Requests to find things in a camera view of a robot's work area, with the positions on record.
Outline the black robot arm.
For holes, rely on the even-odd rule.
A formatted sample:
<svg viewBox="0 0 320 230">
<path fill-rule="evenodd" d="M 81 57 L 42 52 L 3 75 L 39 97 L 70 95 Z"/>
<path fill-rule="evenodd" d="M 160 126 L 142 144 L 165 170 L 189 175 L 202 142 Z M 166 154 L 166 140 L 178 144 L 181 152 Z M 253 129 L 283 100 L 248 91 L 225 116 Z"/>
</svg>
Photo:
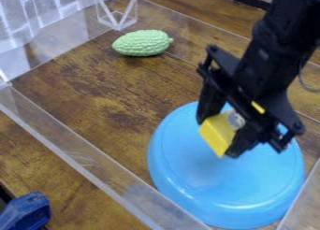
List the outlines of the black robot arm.
<svg viewBox="0 0 320 230">
<path fill-rule="evenodd" d="M 306 132 L 288 88 L 318 47 L 320 0 L 273 0 L 240 58 L 206 48 L 197 121 L 216 155 L 236 158 L 261 143 L 283 151 Z"/>
</svg>

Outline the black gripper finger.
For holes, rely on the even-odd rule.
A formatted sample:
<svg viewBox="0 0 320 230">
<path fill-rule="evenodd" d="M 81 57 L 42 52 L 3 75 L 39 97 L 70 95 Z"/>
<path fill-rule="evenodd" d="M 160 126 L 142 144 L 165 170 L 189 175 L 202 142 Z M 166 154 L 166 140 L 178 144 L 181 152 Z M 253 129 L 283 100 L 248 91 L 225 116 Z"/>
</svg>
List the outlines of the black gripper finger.
<svg viewBox="0 0 320 230">
<path fill-rule="evenodd" d="M 220 113 L 225 103 L 227 95 L 219 91 L 213 83 L 205 80 L 198 99 L 198 124 L 202 124 L 209 117 Z"/>
<path fill-rule="evenodd" d="M 251 151 L 259 144 L 269 144 L 276 152 L 283 152 L 295 137 L 295 132 L 288 129 L 281 132 L 277 122 L 247 121 L 240 115 L 229 115 L 228 123 L 235 131 L 232 143 L 225 154 L 233 158 L 240 157 L 245 151 Z"/>
</svg>

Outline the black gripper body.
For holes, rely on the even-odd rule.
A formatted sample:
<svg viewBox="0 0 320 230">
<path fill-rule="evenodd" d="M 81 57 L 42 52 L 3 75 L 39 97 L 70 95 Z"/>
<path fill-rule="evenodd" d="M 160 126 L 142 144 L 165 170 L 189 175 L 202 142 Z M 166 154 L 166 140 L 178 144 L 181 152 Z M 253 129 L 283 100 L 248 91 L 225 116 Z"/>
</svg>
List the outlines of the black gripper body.
<svg viewBox="0 0 320 230">
<path fill-rule="evenodd" d="M 227 95 L 227 103 L 247 121 L 277 122 L 299 136 L 306 126 L 293 112 L 288 88 L 319 43 L 319 20 L 260 21 L 244 55 L 237 58 L 210 45 L 198 73 Z"/>
</svg>

